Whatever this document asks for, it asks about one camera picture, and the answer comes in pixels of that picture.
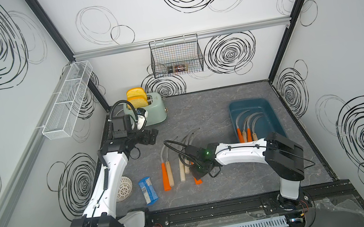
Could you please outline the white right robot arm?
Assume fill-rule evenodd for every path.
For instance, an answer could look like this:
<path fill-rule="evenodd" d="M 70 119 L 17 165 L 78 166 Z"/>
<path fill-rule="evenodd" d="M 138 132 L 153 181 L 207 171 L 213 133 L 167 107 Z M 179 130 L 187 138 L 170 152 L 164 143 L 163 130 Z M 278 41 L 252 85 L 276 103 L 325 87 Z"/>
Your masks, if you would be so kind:
<path fill-rule="evenodd" d="M 187 145 L 180 156 L 190 161 L 190 172 L 195 179 L 212 174 L 213 169 L 235 163 L 262 163 L 269 165 L 280 178 L 283 199 L 298 200 L 301 181 L 305 179 L 304 149 L 285 136 L 271 132 L 252 142 L 224 144 L 211 143 L 207 148 Z"/>

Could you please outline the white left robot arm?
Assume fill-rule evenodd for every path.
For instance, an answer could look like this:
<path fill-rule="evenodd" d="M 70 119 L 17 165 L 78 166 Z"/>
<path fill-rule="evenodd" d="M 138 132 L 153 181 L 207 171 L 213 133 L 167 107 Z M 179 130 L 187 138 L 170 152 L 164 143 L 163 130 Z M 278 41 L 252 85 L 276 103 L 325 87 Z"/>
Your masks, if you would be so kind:
<path fill-rule="evenodd" d="M 98 151 L 101 170 L 94 192 L 83 215 L 70 227 L 145 227 L 145 210 L 128 212 L 117 219 L 116 205 L 123 172 L 132 150 L 138 144 L 154 145 L 158 130 L 146 130 L 148 112 L 140 108 L 135 118 L 124 115 L 109 118 L 109 134 Z"/>

